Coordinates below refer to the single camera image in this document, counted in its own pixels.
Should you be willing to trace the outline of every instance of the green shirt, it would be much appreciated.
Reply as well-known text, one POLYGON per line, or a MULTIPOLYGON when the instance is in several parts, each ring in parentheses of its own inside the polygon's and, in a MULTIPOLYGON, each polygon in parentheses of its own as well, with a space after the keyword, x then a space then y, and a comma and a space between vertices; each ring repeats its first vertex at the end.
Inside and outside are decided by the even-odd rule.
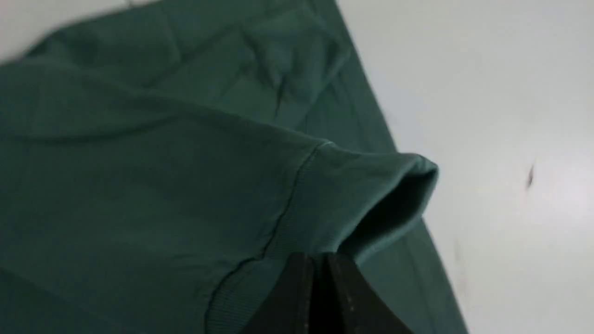
POLYGON ((0 67, 0 332, 236 333, 340 251, 418 333, 463 322, 331 1, 168 0, 0 67))

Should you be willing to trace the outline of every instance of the black object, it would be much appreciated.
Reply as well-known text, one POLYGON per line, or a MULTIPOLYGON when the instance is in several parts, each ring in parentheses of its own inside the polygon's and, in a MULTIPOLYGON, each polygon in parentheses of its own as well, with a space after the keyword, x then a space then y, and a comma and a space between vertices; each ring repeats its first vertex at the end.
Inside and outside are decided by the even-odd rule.
POLYGON ((348 257, 327 253, 321 265, 293 253, 241 334, 412 333, 371 289, 348 257))

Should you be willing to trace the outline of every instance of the stitching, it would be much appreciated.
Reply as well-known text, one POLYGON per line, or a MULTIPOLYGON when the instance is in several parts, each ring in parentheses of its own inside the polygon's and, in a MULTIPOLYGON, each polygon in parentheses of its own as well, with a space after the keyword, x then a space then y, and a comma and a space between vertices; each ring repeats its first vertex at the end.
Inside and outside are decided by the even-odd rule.
POLYGON ((258 254, 258 256, 250 257, 248 259, 241 261, 235 269, 231 270, 227 275, 225 275, 221 279, 219 284, 217 284, 217 286, 213 290, 210 300, 208 301, 208 307, 206 309, 206 312, 204 313, 204 332, 205 333, 210 333, 210 328, 209 328, 208 324, 210 323, 209 318, 211 316, 211 312, 214 307, 214 301, 216 299, 217 294, 219 294, 221 291, 223 291, 223 289, 225 287, 225 283, 232 277, 241 274, 241 277, 238 279, 238 281, 236 281, 235 284, 233 284, 231 287, 226 289, 229 294, 233 293, 235 291, 235 289, 241 284, 241 282, 243 282, 244 279, 247 278, 249 276, 249 274, 251 274, 257 268, 257 266, 253 266, 252 268, 250 268, 243 274, 241 273, 242 269, 252 262, 262 261, 262 259, 264 259, 266 257, 266 254, 278 244, 278 238, 275 238, 275 237, 277 237, 280 227, 284 223, 285 216, 286 216, 287 212, 289 211, 289 209, 291 208, 291 204, 293 202, 292 200, 293 200, 293 197, 294 197, 296 190, 298 188, 298 184, 299 184, 300 180, 302 179, 302 175, 309 170, 308 167, 311 164, 311 162, 314 160, 319 148, 323 147, 327 144, 330 144, 330 142, 326 141, 324 143, 316 145, 312 149, 312 151, 309 153, 309 155, 305 158, 304 162, 301 163, 301 165, 299 166, 296 176, 295 176, 295 179, 293 180, 293 186, 291 189, 291 193, 289 194, 287 203, 285 204, 285 208, 283 209, 283 212, 280 214, 279 218, 277 219, 276 224, 275 224, 275 226, 272 230, 272 233, 270 235, 270 238, 266 242, 266 245, 264 245, 262 251, 258 254))

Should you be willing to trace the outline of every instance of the white table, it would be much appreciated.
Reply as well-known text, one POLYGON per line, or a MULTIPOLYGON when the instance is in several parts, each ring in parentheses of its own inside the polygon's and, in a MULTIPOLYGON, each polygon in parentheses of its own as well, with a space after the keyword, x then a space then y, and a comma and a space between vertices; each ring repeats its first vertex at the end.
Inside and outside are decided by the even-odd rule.
MULTIPOLYGON (((425 216, 471 333, 594 333, 594 1, 339 4, 399 148, 441 167, 425 216)), ((6 59, 128 4, 0 6, 6 59)))

